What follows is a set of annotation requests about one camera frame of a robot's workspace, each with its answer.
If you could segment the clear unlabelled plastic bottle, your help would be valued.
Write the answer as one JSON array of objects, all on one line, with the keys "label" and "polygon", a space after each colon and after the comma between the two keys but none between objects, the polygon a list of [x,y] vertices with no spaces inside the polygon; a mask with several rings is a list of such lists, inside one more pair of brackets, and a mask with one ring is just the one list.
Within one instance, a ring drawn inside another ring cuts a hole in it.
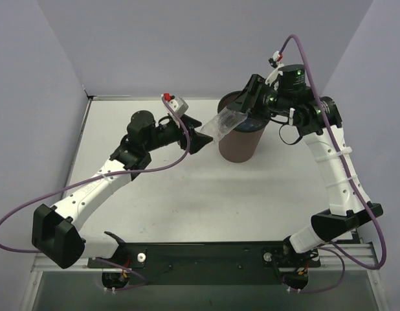
[{"label": "clear unlabelled plastic bottle", "polygon": [[212,138],[214,144],[220,142],[234,128],[247,119],[247,114],[223,108],[217,115],[208,121],[200,133]]}]

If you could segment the clear bottle blue label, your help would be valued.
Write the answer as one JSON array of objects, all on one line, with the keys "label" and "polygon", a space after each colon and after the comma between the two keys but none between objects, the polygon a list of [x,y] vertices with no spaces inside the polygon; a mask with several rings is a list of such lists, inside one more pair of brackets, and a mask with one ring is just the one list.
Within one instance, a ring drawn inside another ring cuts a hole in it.
[{"label": "clear bottle blue label", "polygon": [[237,131],[244,133],[257,132],[266,127],[267,123],[256,119],[246,119],[236,127]]}]

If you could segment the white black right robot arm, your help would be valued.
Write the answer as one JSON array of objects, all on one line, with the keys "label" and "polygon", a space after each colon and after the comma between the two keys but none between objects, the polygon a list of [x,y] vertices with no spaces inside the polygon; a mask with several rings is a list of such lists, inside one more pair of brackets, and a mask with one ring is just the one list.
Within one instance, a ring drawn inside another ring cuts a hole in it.
[{"label": "white black right robot arm", "polygon": [[328,208],[286,240],[295,253],[306,253],[382,216],[383,208],[371,202],[361,186],[335,101],[315,96],[302,64],[281,66],[272,73],[271,78],[251,75],[227,107],[262,123],[276,116],[287,118],[310,149],[328,194]]}]

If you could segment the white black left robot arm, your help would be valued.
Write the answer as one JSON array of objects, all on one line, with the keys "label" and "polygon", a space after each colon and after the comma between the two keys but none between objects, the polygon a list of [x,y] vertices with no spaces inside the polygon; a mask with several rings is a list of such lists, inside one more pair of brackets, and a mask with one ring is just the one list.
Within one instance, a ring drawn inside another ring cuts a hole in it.
[{"label": "white black left robot arm", "polygon": [[80,235],[88,218],[117,190],[148,171],[151,152],[177,143],[187,154],[195,154],[213,141],[199,133],[200,121],[187,115],[176,119],[172,114],[154,119],[141,110],[131,116],[127,133],[108,160],[81,187],[54,203],[36,208],[33,215],[32,245],[61,268],[71,267],[78,259],[102,257],[110,266],[125,261],[124,241],[113,233],[103,232],[94,242]]}]

